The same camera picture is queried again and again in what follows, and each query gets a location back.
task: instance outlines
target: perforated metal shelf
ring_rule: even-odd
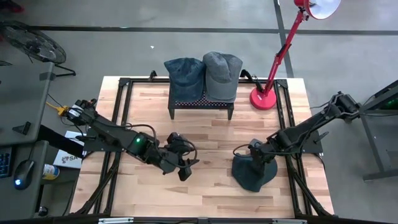
[[[179,102],[174,99],[173,91],[169,90],[169,113],[170,118],[174,119],[174,110],[175,109],[189,109],[189,110],[227,110],[228,119],[232,118],[234,103],[222,103],[222,102],[211,102],[206,99],[205,92],[202,93],[202,96],[199,100],[196,100],[191,103]]]

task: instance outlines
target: computer mouse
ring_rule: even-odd
[[[28,159],[18,164],[14,173],[14,187],[17,190],[24,190],[30,185],[34,166],[35,162]]]

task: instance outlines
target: lamp base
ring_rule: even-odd
[[[259,110],[269,110],[276,104],[275,92],[271,89],[268,96],[266,96],[265,93],[261,93],[255,88],[250,93],[250,103]]]

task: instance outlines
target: dark gray cap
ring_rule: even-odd
[[[203,56],[206,64],[206,99],[233,103],[236,99],[242,60],[230,54],[209,52]]]

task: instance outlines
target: butcher block tabletop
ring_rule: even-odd
[[[104,77],[96,110],[111,119],[121,77]],[[288,78],[290,100],[296,124],[311,117],[304,81]],[[239,84],[231,121],[223,110],[175,110],[171,120],[167,109],[168,83],[135,83],[127,121],[153,126],[160,140],[166,143],[171,132],[178,132],[193,142],[200,162],[192,166],[192,175],[185,182],[178,178],[178,169],[167,175],[123,153],[114,193],[112,216],[129,217],[213,217],[213,218],[289,218],[294,217],[285,159],[277,156],[276,177],[260,192],[242,189],[231,175],[232,150],[248,144],[253,138],[265,141],[280,129],[276,106],[267,111],[253,108],[249,94],[254,85]],[[124,107],[123,93],[118,124]],[[282,106],[285,109],[283,94]],[[150,129],[137,128],[151,134]],[[95,152],[83,161],[73,197],[71,212],[89,199],[100,179],[104,153]],[[308,188],[326,211],[333,213],[325,171],[319,158],[302,157]],[[304,211],[301,190],[297,191]],[[106,203],[104,191],[101,211]]]

